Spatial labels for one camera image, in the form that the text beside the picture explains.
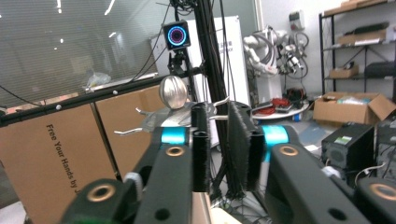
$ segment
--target metal sphere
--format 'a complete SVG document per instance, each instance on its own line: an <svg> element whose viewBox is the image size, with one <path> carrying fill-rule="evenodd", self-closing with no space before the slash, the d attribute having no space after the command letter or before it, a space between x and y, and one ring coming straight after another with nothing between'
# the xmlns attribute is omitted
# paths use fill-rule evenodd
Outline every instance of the metal sphere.
<svg viewBox="0 0 396 224"><path fill-rule="evenodd" d="M187 88L180 77L168 76L161 81L160 97L171 109L181 108L187 100Z"/></svg>

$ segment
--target black pole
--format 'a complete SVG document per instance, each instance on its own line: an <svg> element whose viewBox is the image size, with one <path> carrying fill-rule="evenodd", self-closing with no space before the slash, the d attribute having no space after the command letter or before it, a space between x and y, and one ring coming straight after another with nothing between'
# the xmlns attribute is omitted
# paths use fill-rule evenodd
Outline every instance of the black pole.
<svg viewBox="0 0 396 224"><path fill-rule="evenodd" d="M319 13L319 36L320 36L320 61L321 61L321 81L322 81L322 94L326 93L326 86L325 86L325 76L324 76L324 47L323 47L323 17L321 13Z"/></svg>
<svg viewBox="0 0 396 224"><path fill-rule="evenodd" d="M395 61L394 61L394 68L396 69L396 44L395 44ZM393 79L393 94L392 94L393 103L396 103L396 79Z"/></svg>
<svg viewBox="0 0 396 224"><path fill-rule="evenodd" d="M219 44L216 36L215 22L213 19L212 6L210 0L197 0L194 9L198 39L201 43L201 51L204 57L204 75L207 77L210 97L212 102L218 102L226 98L224 84L224 75L221 68L219 56ZM218 107L219 115L228 115L227 105ZM230 164L231 158L228 153L227 144L227 122L222 120L216 121L219 135L219 145L223 157L218 175L213 183L213 188L219 188L222 178L229 173L226 164Z"/></svg>
<svg viewBox="0 0 396 224"><path fill-rule="evenodd" d="M335 44L334 15L331 16L331 20L332 20L332 46L334 46L334 44ZM334 68L335 68L335 49L332 49L332 69L334 69ZM336 84L335 79L332 80L332 90L337 91L337 84Z"/></svg>

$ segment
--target cable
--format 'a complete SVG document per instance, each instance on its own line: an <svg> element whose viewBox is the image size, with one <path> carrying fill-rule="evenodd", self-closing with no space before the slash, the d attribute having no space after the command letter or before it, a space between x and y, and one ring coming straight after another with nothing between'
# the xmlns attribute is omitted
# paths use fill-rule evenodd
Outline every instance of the cable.
<svg viewBox="0 0 396 224"><path fill-rule="evenodd" d="M244 214L244 208L247 208L247 209L250 209L251 211L253 211L254 213L256 213L257 214L257 216L253 216L253 215L250 215L250 216L248 216L248 215L245 215ZM244 215L244 216L246 216L246 217L261 217L262 216L262 214L260 214L260 212L258 212L255 208L253 208L253 207L251 207L251 206L249 206L249 205L246 205L245 204L245 202L244 202L244 200L242 200L242 203L241 203L241 205L238 205L238 206L235 206L234 207L234 209L237 211L239 208L242 208L242 215Z"/></svg>
<svg viewBox="0 0 396 224"><path fill-rule="evenodd" d="M25 103L27 103L27 104L29 104L29 105L43 106L43 105L38 105L38 104L32 103L32 102L30 102L30 101L27 101L27 100L25 100L25 99L21 98L20 96L18 96L18 95L16 95L16 94L14 94L13 92L11 92L11 91L7 90L6 88L4 88L4 87L3 87L3 86L1 86L1 85L0 85L0 88L1 88L1 89L3 89L4 91L8 92L10 95L12 95L12 96L14 96L14 97L16 97L16 98L18 98L18 99L20 99L20 100L24 101Z"/></svg>
<svg viewBox="0 0 396 224"><path fill-rule="evenodd" d="M230 63L230 55L228 53L228 39L227 39L227 31L226 31L226 26L225 26L225 17L224 17L224 7L222 0L220 2L220 12L221 12L221 23L222 23L222 31L223 31L223 49L225 50L223 52L223 72L225 70L225 64L227 64L227 82L228 82L228 95L231 95L231 86L230 86L230 80L231 83L233 84L233 98L236 101L236 93L235 93L235 85L233 82L233 69L231 68L231 63Z"/></svg>
<svg viewBox="0 0 396 224"><path fill-rule="evenodd" d="M306 89L305 89L305 86L304 86L304 84L303 84L303 79L302 79L302 78L300 79L300 84L301 84L301 86L303 87L304 94L306 94Z"/></svg>
<svg viewBox="0 0 396 224"><path fill-rule="evenodd" d="M214 4L215 4L215 0L212 0L212 4L211 4L211 8L213 9L213 6L214 6ZM198 44L199 44L199 49L201 49L201 42L200 41L198 41ZM202 62L204 62L205 61L205 59L204 59L204 55L203 55L203 53L202 53L202 51L201 50L199 50L199 52L200 52L200 54L201 54L201 61ZM203 73L202 73L202 79L203 79L203 82L202 82L202 90L203 90L203 94L204 94L204 102L207 102L208 101L208 89L207 89L207 79L206 79L206 76L204 75L204 73L205 73L205 71L203 71Z"/></svg>
<svg viewBox="0 0 396 224"><path fill-rule="evenodd" d="M195 6L195 1L193 0L171 0L172 6L175 8L175 13L181 16L188 16L193 12L193 7ZM187 11L187 14L180 13L181 11Z"/></svg>
<svg viewBox="0 0 396 224"><path fill-rule="evenodd" d="M286 92L286 82L287 82L287 76L285 76L285 83L283 84L283 92Z"/></svg>
<svg viewBox="0 0 396 224"><path fill-rule="evenodd" d="M254 220L253 222L252 222L252 224L260 224L260 220L261 219L264 219L265 218L265 223L267 223L267 224L270 224L270 223L272 223L272 219L270 218L270 216L269 215L267 215L267 216L264 216L264 217L259 217L259 218L257 218L256 220Z"/></svg>
<svg viewBox="0 0 396 224"><path fill-rule="evenodd" d="M394 147L394 145L390 145L390 146L388 146L387 148L385 148L382 152L381 152L381 156L386 152L386 151L388 151L391 147Z"/></svg>
<svg viewBox="0 0 396 224"><path fill-rule="evenodd" d="M210 178L213 182L214 180L214 176L216 176L216 166L215 166L215 162L213 161L213 155L212 155L212 151L210 152Z"/></svg>
<svg viewBox="0 0 396 224"><path fill-rule="evenodd" d="M382 162L382 164L381 165L378 165L378 166L372 166L372 167L369 167L369 168L366 168L366 169L363 169L363 170L361 170L360 172L358 172L357 174L356 174L356 176L355 176L355 186L357 186L358 185L358 178L359 178L359 175L361 175L361 173L365 173L366 175L368 175L368 174L370 174L370 172L372 171L372 170L375 170L375 169L379 169L379 168L381 168L381 167L383 167L383 166L385 166L385 162Z"/></svg>
<svg viewBox="0 0 396 224"><path fill-rule="evenodd" d="M285 95L287 96L287 98L290 100L291 103L297 102L297 101L302 101L304 99L304 93L305 93L304 89L290 88L290 89L288 89L288 91L289 91L289 93L286 92ZM293 94L297 91L299 92L299 95L300 95L299 98L298 98L298 95L297 95L297 97L293 96Z"/></svg>
<svg viewBox="0 0 396 224"><path fill-rule="evenodd" d="M170 7L170 6L171 6L171 4L169 3L169 4L168 4L168 7L166 8L166 12L165 12L165 16L163 17L163 23L162 23L162 24L165 23L166 16L168 15L168 11L169 11L169 7ZM144 69L144 68L146 67L146 65L148 64L149 59L151 58L151 56L152 56L152 54L153 54L153 52L154 52L154 49L155 49L155 47L157 46L158 39L160 38L160 35L161 35L161 31L162 31L162 30L163 30L163 27L161 26L160 32L158 32L158 34L157 34L157 39L155 40L155 43L154 43L154 47L152 48L152 51L151 51L150 55L148 56L148 59L146 60L145 64L143 64L143 67L140 69L139 72L137 72L136 76L134 76L134 78L132 78L131 81L129 81L129 82L127 82L127 83L134 82L134 81L136 81L138 78L140 78L140 77L142 76L142 75L139 76L139 74L143 71L143 69Z"/></svg>
<svg viewBox="0 0 396 224"><path fill-rule="evenodd" d="M165 50L166 50L166 48L164 48L163 51L161 51L160 55L158 55L158 57L155 59L155 61L148 67L148 69L146 69L146 71L145 71L144 73L140 74L139 76L135 76L134 79L131 80L131 81L136 81L136 80L138 80L140 77L142 77L143 75L145 75L145 74L149 71L149 69L152 67L152 65L154 65L154 64L161 58L161 56L163 55L163 53L165 52Z"/></svg>
<svg viewBox="0 0 396 224"><path fill-rule="evenodd" d="M266 77L266 78L276 77L277 74L262 73L261 71L255 69L255 68L253 67L253 64L251 63L250 60L247 60L247 61L250 63L251 69L249 69L249 70L252 71L254 77L256 76L256 75L255 75L255 74L256 74L256 73L255 73L256 71L260 72L260 77L261 77L261 76Z"/></svg>
<svg viewBox="0 0 396 224"><path fill-rule="evenodd" d="M290 105L290 101L286 98L274 98L271 100L271 102L274 107Z"/></svg>
<svg viewBox="0 0 396 224"><path fill-rule="evenodd" d="M269 29L271 30L271 40L272 40L271 44L272 44L272 51L273 51L271 65L276 65L276 47L275 47L274 39L273 39L272 35L275 34L277 39L279 39L279 35L274 31L274 29L271 26L269 26Z"/></svg>
<svg viewBox="0 0 396 224"><path fill-rule="evenodd" d="M212 10L213 8L210 8L209 10L209 15L210 15L210 18L212 18L213 17L213 10ZM216 66L215 66L215 68L217 68L218 69L218 73L219 74L224 74L224 71L221 71L221 58L220 58L220 56L219 56L219 51L218 50L216 50L216 47L214 46L214 44L215 44L215 40L213 40L213 35L215 35L216 34L216 30L214 31L213 29L212 29L213 27L211 27L211 26L209 26L209 21L206 21L206 30L208 31L208 33L207 33L207 35L209 36L209 39L210 39L210 47L211 47L211 49L212 49L212 51L213 51L213 56L215 57L215 59L214 59L214 62L216 63ZM222 82L224 83L224 76L220 76L220 79L222 80Z"/></svg>
<svg viewBox="0 0 396 224"><path fill-rule="evenodd" d="M255 112L255 114L254 115L272 115L272 114L274 114L275 113L275 108L273 107L273 106L271 106L271 107L266 107L266 108L263 108L263 109L258 109L258 110L256 110L256 112Z"/></svg>
<svg viewBox="0 0 396 224"><path fill-rule="evenodd" d="M180 21L180 18L178 17L177 6L174 6L174 8L175 8L175 19L176 19L176 21Z"/></svg>
<svg viewBox="0 0 396 224"><path fill-rule="evenodd" d="M187 76L188 76L190 86L191 86L191 97L192 97L192 100L194 102L196 102L198 97L196 94L195 83L194 83L194 80L192 79L192 73L191 73L192 65L190 62L189 53L187 52L186 49L183 49L183 54L185 55L184 62L186 63L186 72L187 72Z"/></svg>
<svg viewBox="0 0 396 224"><path fill-rule="evenodd" d="M387 165L387 169L385 169L384 174L382 174L382 178L385 178L385 176L387 175L388 170L389 170L389 167L390 167L390 164L393 162L393 157L395 156L395 152L396 152L396 148L394 148L394 149L392 150L392 152L390 152L390 154L389 154L389 162L388 162L388 165Z"/></svg>
<svg viewBox="0 0 396 224"><path fill-rule="evenodd" d="M306 48L306 46L308 46L308 44L309 44L309 37L308 37L308 35L305 34L305 33L303 33L303 32L297 32L297 33L294 35L294 40L295 40L295 42L297 43L297 45L298 45L298 43L299 43L299 41L298 41L298 35L303 35L303 36L305 36L305 38L306 38L306 43L305 43L305 45L303 45L303 47Z"/></svg>
<svg viewBox="0 0 396 224"><path fill-rule="evenodd" d="M306 61L304 60L304 58L301 58L300 61L305 64L305 73L303 74L303 70L301 69L302 75L300 77L292 77L290 74L287 74L287 76L289 78L291 78L291 79L303 79L304 77L306 77L308 75L308 65L307 65Z"/></svg>
<svg viewBox="0 0 396 224"><path fill-rule="evenodd" d="M274 63L274 59L275 59L275 46L271 43L271 41L269 41L267 38L262 36L261 33L253 34L253 36L263 40L268 46L268 53L261 60L261 63L264 63L264 64L271 63L271 64L273 64Z"/></svg>

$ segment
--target ceiling light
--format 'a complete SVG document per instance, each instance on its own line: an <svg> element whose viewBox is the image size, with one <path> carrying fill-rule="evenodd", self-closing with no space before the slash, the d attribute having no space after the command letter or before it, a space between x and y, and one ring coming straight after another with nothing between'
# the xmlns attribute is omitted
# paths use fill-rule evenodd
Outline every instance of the ceiling light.
<svg viewBox="0 0 396 224"><path fill-rule="evenodd" d="M107 9L106 12L105 12L105 16L106 16L108 13L110 13L111 8L113 7L113 4L114 4L115 1L116 1L116 0L111 0L110 6L108 6L108 9Z"/></svg>

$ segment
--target white cable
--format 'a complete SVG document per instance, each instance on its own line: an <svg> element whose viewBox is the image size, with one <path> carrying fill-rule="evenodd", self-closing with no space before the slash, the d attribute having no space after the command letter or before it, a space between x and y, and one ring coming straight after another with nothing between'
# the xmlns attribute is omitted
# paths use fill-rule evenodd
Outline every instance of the white cable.
<svg viewBox="0 0 396 224"><path fill-rule="evenodd" d="M108 9L107 9L106 12L105 12L105 16L106 16L108 13L110 13L111 8L113 8L113 5L114 5L114 2L115 2L115 1L116 1L116 0L111 0L110 5L108 6Z"/></svg>
<svg viewBox="0 0 396 224"><path fill-rule="evenodd" d="M268 49L268 52L261 58L256 50ZM277 75L278 70L274 64L276 51L274 44L263 33L255 33L244 38L244 52L253 71Z"/></svg>
<svg viewBox="0 0 396 224"><path fill-rule="evenodd" d="M268 214L262 209L262 206L255 199L251 199L249 197L245 197L243 199L243 204L247 207L251 208L254 212L256 212L260 216L268 216Z"/></svg>
<svg viewBox="0 0 396 224"><path fill-rule="evenodd" d="M360 175L361 173L365 173L366 175L368 175L368 174L370 174L370 171L379 169L379 168L381 168L381 167L384 167L385 164L387 164L387 163L383 161L381 165L372 166L372 167L363 169L363 170L361 170L360 172L358 172L358 173L356 174L356 176L355 176L355 186L358 185L358 177L359 177L359 175Z"/></svg>
<svg viewBox="0 0 396 224"><path fill-rule="evenodd" d="M335 170L332 166L325 166L321 169L321 171L327 176L330 177L332 175L337 176L341 179L341 174L339 171Z"/></svg>
<svg viewBox="0 0 396 224"><path fill-rule="evenodd" d="M143 198L143 179L142 176L140 176L139 173L127 173L123 179L123 182L125 183L129 179L134 181L134 185L136 187L136 199L138 201L141 201Z"/></svg>

